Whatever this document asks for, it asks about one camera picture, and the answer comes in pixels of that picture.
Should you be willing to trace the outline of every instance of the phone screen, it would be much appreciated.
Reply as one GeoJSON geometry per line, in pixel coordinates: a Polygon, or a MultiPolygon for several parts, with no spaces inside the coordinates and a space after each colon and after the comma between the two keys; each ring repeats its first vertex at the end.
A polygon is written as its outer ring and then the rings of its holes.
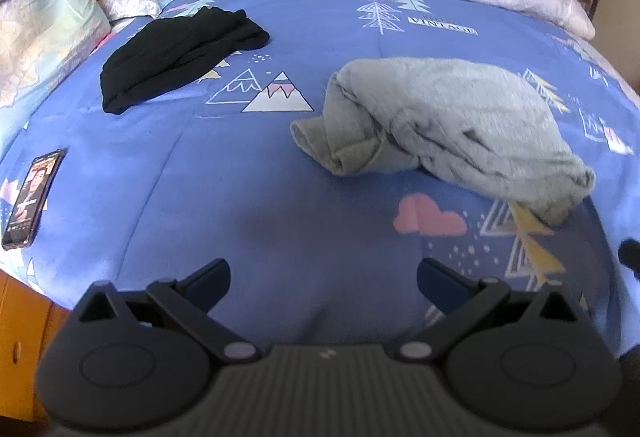
{"type": "Polygon", "coordinates": [[[56,150],[31,163],[2,236],[3,249],[27,247],[33,242],[51,181],[64,155],[65,150],[56,150]]]}

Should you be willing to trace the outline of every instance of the black garment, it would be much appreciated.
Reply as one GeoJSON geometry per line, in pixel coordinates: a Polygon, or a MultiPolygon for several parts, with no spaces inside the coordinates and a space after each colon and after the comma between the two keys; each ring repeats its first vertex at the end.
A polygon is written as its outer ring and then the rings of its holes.
{"type": "Polygon", "coordinates": [[[618,248],[618,260],[634,272],[636,280],[640,280],[640,242],[626,239],[618,248]]]}
{"type": "Polygon", "coordinates": [[[205,75],[235,50],[260,49],[268,41],[243,10],[202,8],[194,16],[154,20],[103,65],[102,109],[121,114],[205,75]]]}

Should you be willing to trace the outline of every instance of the gray cloth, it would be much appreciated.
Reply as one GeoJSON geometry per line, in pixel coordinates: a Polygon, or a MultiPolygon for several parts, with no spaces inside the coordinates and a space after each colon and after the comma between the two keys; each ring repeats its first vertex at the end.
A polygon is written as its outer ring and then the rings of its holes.
{"type": "Polygon", "coordinates": [[[291,124],[335,175],[424,167],[561,223],[595,174],[572,154],[545,101],[500,67],[458,59],[356,60],[334,74],[322,116],[291,124]]]}

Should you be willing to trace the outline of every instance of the wooden cabinet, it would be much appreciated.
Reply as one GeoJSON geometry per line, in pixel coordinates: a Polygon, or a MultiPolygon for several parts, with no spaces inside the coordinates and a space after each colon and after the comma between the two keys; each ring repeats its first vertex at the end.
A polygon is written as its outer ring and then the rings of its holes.
{"type": "Polygon", "coordinates": [[[45,418],[34,393],[36,366],[67,315],[0,271],[0,416],[45,418]]]}

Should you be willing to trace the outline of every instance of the triangle pattern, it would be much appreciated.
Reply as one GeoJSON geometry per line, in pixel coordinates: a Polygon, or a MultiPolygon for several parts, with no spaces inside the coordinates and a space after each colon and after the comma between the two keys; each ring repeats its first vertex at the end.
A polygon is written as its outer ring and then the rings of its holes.
{"type": "Polygon", "coordinates": [[[261,90],[242,112],[311,112],[300,91],[284,72],[278,74],[261,90]]]}
{"type": "Polygon", "coordinates": [[[537,81],[537,83],[539,83],[539,85],[542,85],[543,87],[547,88],[547,89],[553,89],[556,90],[556,87],[554,87],[551,83],[549,83],[548,81],[543,80],[540,76],[538,76],[535,73],[531,73],[531,77],[537,81]]]}
{"type": "Polygon", "coordinates": [[[589,312],[589,303],[587,302],[587,298],[586,298],[586,296],[584,295],[584,293],[582,293],[582,294],[580,295],[580,302],[579,302],[579,304],[580,304],[580,307],[582,307],[582,310],[583,310],[583,311],[585,311],[585,312],[587,312],[587,313],[589,312]]]}
{"type": "Polygon", "coordinates": [[[220,76],[217,71],[214,71],[213,69],[211,69],[205,75],[198,78],[196,80],[196,83],[200,83],[202,80],[208,80],[209,78],[217,79],[217,78],[222,78],[222,76],[220,76]]]}
{"type": "Polygon", "coordinates": [[[505,237],[516,233],[516,223],[506,201],[495,200],[480,228],[481,237],[505,237]]]}
{"type": "Polygon", "coordinates": [[[242,71],[238,76],[232,79],[213,96],[211,96],[211,98],[209,98],[209,101],[207,101],[207,104],[213,105],[220,102],[226,102],[227,98],[225,97],[225,93],[230,93],[237,90],[241,91],[241,93],[247,93],[249,91],[261,91],[260,84],[258,83],[258,80],[255,79],[254,73],[251,72],[251,69],[245,69],[244,71],[242,71]],[[221,93],[223,94],[223,96],[216,99],[216,97],[221,93]]]}
{"type": "Polygon", "coordinates": [[[518,231],[522,233],[534,233],[538,235],[553,235],[553,230],[546,227],[535,218],[529,210],[524,209],[522,206],[518,206],[516,203],[510,203],[509,207],[513,214],[513,219],[518,231]]]}
{"type": "Polygon", "coordinates": [[[565,268],[560,261],[546,251],[539,243],[528,235],[521,235],[522,245],[540,283],[546,281],[547,274],[564,273],[565,268]]]}
{"type": "Polygon", "coordinates": [[[35,292],[41,295],[44,295],[44,291],[40,288],[40,286],[34,279],[27,277],[27,281],[29,282],[29,286],[31,286],[31,289],[33,289],[35,292]]]}
{"type": "Polygon", "coordinates": [[[195,2],[183,4],[181,6],[178,6],[177,8],[171,8],[167,11],[180,11],[180,13],[174,14],[172,18],[175,18],[176,16],[193,16],[202,8],[210,8],[210,4],[213,4],[214,2],[215,0],[196,0],[195,2]]]}

